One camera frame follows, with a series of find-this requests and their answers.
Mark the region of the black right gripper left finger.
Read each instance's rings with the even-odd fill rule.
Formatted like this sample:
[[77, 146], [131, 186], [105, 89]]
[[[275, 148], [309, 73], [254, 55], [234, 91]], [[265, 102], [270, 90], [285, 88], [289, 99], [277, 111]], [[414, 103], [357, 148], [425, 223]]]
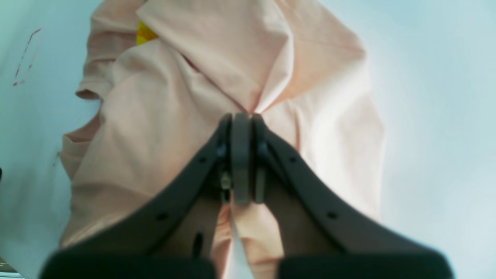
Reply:
[[43, 279], [217, 279], [210, 259], [226, 178], [232, 115], [155, 198], [126, 219], [57, 252]]

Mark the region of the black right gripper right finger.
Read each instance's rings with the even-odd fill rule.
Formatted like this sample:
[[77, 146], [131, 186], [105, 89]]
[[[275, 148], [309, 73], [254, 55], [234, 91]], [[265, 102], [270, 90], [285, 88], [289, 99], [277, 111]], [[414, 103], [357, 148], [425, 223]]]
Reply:
[[453, 278], [441, 253], [339, 198], [260, 115], [234, 115], [232, 177], [235, 204], [265, 204], [278, 222], [278, 279]]

